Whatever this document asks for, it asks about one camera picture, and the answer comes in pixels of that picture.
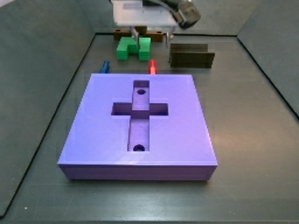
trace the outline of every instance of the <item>cross-shaped hole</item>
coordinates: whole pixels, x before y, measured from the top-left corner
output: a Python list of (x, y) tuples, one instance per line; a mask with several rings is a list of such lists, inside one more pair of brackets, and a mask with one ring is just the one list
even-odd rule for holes
[(168, 116), (166, 103), (149, 103), (149, 80), (134, 80), (132, 103), (114, 102), (112, 116), (130, 116), (128, 151), (149, 151), (149, 116)]

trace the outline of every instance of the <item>white robot part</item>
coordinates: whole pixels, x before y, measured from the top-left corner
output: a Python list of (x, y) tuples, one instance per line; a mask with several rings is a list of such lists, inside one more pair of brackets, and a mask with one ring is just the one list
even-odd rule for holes
[(142, 0), (112, 0), (117, 26), (174, 27), (177, 23), (162, 6), (142, 6)]

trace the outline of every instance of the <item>red peg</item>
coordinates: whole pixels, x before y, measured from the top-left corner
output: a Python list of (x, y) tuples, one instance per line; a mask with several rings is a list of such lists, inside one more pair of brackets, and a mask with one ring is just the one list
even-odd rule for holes
[(156, 64), (153, 59), (149, 59), (149, 62), (148, 62), (148, 73), (156, 74)]

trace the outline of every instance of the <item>purple box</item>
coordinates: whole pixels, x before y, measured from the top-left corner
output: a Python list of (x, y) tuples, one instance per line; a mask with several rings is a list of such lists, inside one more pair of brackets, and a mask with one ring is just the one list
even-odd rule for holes
[(208, 180), (217, 160), (192, 76), (93, 73), (58, 166), (68, 179)]

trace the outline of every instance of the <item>green block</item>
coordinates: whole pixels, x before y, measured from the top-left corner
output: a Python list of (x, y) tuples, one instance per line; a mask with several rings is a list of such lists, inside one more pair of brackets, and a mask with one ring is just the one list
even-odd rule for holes
[(149, 60), (150, 38), (138, 38), (138, 49), (133, 38), (122, 37), (116, 48), (116, 58), (126, 60), (128, 54), (138, 54), (140, 60)]

